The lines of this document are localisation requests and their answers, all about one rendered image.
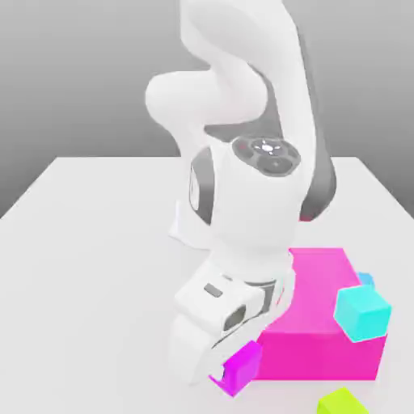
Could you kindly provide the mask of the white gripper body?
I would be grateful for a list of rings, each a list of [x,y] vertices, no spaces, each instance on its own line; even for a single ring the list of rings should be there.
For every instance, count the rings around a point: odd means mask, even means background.
[[[170,367],[188,385],[196,385],[208,377],[221,380],[225,362],[259,335],[258,318],[249,320],[220,339],[204,331],[187,316],[178,315],[171,325]]]

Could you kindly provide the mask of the small magenta cube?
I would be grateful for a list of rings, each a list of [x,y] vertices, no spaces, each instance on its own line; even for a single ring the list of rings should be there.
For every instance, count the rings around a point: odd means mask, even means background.
[[[224,363],[220,380],[213,376],[209,378],[226,394],[235,397],[256,377],[261,357],[262,346],[255,341],[250,341]]]

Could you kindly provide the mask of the small yellow-green cube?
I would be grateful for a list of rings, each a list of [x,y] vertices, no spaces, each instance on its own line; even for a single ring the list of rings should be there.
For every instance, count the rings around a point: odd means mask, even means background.
[[[346,388],[342,387],[322,397],[317,414],[369,414],[365,406]]]

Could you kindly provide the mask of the small cyan cube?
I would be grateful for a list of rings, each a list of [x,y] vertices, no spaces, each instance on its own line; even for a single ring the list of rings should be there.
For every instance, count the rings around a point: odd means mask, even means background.
[[[392,306],[370,285],[339,289],[333,314],[344,334],[359,343],[387,334]]]

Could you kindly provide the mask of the large pink box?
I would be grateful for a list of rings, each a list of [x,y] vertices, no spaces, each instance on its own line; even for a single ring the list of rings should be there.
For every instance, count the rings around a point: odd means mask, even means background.
[[[294,297],[260,338],[257,379],[372,381],[386,337],[353,343],[333,318],[339,289],[359,278],[341,248],[294,248]]]

